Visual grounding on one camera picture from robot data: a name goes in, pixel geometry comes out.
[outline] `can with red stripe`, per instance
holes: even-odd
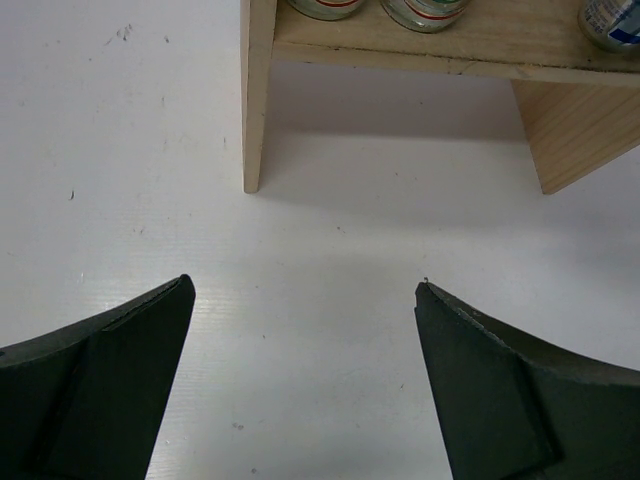
[[[318,20],[340,20],[351,15],[365,0],[289,0],[299,12]]]
[[[471,0],[380,0],[389,16],[403,27],[438,32],[455,22]]]

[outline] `wooden board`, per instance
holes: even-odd
[[[437,34],[395,23],[378,0],[322,22],[278,5],[274,57],[522,80],[640,87],[640,56],[603,52],[581,33],[581,0],[474,0]]]
[[[513,81],[544,193],[640,145],[640,90]]]
[[[246,193],[257,192],[260,181],[275,13],[276,0],[242,0],[242,169]]]

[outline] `shelf edge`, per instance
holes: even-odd
[[[640,75],[635,73],[598,72],[583,69],[496,63],[483,60],[446,58],[430,55],[412,55],[399,52],[290,44],[279,41],[277,37],[274,42],[273,58],[292,62],[418,70],[451,75],[499,77],[511,80],[584,83],[640,88]]]

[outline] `wooden shelf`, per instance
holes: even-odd
[[[417,34],[378,0],[322,22],[278,2],[275,58],[518,80],[640,87],[640,56],[603,52],[578,27],[581,0],[474,0],[450,28]]]
[[[640,145],[640,55],[603,52],[582,0],[473,0],[437,34],[395,23],[378,0],[337,22],[286,0],[242,0],[244,191],[258,191],[272,58],[509,78],[544,193]]]

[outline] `aluminum can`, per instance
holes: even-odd
[[[640,0],[585,0],[578,23],[600,48],[612,52],[640,49]]]
[[[455,22],[470,0],[381,0],[400,25],[422,33],[438,32]]]
[[[289,0],[299,12],[318,20],[340,20],[355,12],[365,0]]]

